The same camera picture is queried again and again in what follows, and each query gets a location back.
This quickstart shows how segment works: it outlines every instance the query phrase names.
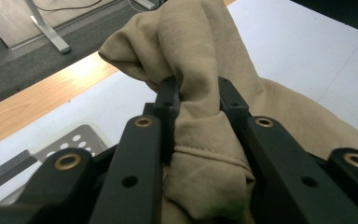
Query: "floor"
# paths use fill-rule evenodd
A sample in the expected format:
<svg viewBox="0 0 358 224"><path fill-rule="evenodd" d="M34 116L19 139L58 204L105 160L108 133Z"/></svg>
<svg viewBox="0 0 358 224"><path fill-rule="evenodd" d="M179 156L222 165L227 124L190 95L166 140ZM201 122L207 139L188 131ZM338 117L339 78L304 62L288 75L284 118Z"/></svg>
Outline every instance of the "floor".
<svg viewBox="0 0 358 224"><path fill-rule="evenodd" d="M34 0L34 2L44 9L54 9L61 7L89 6L98 2L98 0L76 0L72 2L67 0ZM100 10L115 2L121 1L101 0L100 3L93 7L76 10L39 11L48 24L60 29L60 27L78 20L82 16L89 15L91 12ZM41 34L31 21L31 15L31 10L26 5L25 0L0 0L0 37L10 49L16 48L18 45L34 39Z"/></svg>

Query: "khaki fabric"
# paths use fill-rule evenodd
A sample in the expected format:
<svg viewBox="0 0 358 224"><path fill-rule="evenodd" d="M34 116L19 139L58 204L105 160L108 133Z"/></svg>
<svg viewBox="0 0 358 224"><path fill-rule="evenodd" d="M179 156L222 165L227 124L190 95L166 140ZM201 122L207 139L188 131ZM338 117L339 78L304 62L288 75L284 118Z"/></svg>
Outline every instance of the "khaki fabric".
<svg viewBox="0 0 358 224"><path fill-rule="evenodd" d="M249 220L254 177L219 111L219 76L233 82L253 115L278 120L308 152L326 159L334 148L358 148L352 126L312 100L258 77L221 0L170 0L134 16L99 53L154 91L165 77L181 83L175 152L163 182L163 223Z"/></svg>

